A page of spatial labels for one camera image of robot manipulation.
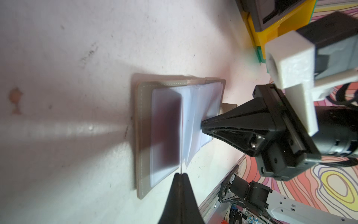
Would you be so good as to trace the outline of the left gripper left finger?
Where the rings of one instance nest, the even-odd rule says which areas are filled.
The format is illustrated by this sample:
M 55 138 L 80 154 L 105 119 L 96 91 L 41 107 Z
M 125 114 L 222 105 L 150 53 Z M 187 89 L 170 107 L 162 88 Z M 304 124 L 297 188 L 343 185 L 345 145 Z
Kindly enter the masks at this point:
M 182 175 L 175 174 L 159 224 L 181 224 Z

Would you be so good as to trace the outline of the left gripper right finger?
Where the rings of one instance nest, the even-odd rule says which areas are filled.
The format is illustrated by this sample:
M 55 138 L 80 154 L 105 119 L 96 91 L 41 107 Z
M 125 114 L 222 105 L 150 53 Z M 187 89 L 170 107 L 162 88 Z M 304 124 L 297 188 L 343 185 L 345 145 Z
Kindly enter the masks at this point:
M 182 224 L 204 224 L 200 214 L 188 174 L 182 174 L 182 202 L 181 223 Z

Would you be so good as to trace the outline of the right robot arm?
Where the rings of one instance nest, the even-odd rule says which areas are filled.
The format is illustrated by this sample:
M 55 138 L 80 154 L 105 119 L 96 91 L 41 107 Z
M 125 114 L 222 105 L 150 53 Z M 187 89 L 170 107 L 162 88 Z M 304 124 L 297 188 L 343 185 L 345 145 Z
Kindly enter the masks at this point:
M 257 85 L 253 99 L 204 120 L 203 133 L 246 155 L 223 181 L 231 223 L 355 224 L 358 221 L 358 108 L 338 90 L 334 105 L 315 105 L 309 136 L 284 93 Z

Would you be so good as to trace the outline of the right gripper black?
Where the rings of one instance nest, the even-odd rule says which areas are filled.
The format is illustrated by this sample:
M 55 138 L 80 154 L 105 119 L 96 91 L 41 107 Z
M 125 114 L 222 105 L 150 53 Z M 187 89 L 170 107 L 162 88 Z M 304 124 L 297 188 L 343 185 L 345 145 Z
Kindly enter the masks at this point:
M 321 162 L 322 156 L 284 93 L 257 85 L 254 99 L 206 119 L 202 132 L 250 157 L 261 176 L 289 181 Z

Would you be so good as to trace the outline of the grey card holder wallet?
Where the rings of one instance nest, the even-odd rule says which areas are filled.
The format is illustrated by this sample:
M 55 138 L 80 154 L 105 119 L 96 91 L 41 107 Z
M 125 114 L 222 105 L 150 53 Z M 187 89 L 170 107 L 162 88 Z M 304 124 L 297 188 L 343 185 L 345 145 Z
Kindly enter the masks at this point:
M 212 141 L 202 121 L 219 115 L 226 81 L 179 77 L 139 82 L 134 92 L 139 199 Z

